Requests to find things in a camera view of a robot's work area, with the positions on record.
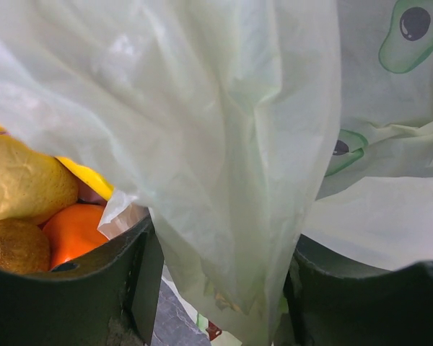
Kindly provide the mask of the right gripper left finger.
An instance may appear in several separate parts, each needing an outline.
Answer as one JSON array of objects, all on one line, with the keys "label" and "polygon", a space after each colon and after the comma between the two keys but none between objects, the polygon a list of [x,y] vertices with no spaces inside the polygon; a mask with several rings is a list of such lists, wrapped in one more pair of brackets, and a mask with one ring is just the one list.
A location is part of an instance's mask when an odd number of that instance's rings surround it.
[{"label": "right gripper left finger", "polygon": [[163,260],[147,216],[49,272],[0,270],[0,345],[150,345]]}]

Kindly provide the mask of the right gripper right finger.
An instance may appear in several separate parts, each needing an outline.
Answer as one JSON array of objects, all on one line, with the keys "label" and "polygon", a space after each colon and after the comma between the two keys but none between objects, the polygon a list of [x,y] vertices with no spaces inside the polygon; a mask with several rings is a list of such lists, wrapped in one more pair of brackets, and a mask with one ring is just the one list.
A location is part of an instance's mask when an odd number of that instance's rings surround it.
[{"label": "right gripper right finger", "polygon": [[284,296],[298,345],[433,345],[433,261],[391,272],[302,235]]}]

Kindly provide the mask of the orange fake fruit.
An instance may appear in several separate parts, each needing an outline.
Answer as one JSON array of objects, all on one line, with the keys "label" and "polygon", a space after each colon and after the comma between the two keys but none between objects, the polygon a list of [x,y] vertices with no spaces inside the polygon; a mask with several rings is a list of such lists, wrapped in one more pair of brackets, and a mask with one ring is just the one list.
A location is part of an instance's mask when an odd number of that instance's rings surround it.
[{"label": "orange fake fruit", "polygon": [[43,227],[51,248],[50,268],[80,257],[108,241],[97,230],[104,208],[74,204],[50,218]]}]

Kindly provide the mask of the brown fake kiwi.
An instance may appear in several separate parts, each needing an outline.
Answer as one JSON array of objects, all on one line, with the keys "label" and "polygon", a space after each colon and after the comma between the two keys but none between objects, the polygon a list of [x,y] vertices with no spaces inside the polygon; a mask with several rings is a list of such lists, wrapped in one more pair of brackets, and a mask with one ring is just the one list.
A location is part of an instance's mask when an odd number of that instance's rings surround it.
[{"label": "brown fake kiwi", "polygon": [[0,220],[0,269],[26,275],[50,269],[51,248],[47,236],[32,223]]}]

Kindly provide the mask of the yellow fake banana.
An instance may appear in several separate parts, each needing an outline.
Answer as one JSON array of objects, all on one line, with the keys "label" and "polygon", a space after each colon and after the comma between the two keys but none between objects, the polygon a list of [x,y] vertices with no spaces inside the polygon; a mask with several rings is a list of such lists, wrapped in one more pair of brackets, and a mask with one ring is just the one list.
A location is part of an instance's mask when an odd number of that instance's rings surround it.
[{"label": "yellow fake banana", "polygon": [[[0,126],[0,133],[6,130]],[[96,171],[89,167],[82,166],[63,156],[56,157],[71,173],[89,186],[104,200],[109,200],[113,194],[114,187]]]}]

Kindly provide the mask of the yellow fake pear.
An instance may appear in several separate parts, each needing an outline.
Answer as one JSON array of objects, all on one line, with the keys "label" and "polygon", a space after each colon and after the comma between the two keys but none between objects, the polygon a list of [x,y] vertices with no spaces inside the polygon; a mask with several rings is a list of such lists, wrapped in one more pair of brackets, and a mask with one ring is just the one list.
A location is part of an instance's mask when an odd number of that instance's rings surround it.
[{"label": "yellow fake pear", "polygon": [[41,224],[78,200],[75,176],[57,159],[0,135],[0,220]]}]

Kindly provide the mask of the translucent green plastic bag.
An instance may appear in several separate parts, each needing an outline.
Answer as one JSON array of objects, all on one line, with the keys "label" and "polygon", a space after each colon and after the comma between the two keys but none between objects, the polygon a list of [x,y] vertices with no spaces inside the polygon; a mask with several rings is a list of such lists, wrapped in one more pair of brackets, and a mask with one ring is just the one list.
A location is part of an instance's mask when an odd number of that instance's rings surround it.
[{"label": "translucent green plastic bag", "polygon": [[270,345],[300,239],[433,266],[433,1],[0,1],[0,125],[152,214],[196,313]]}]

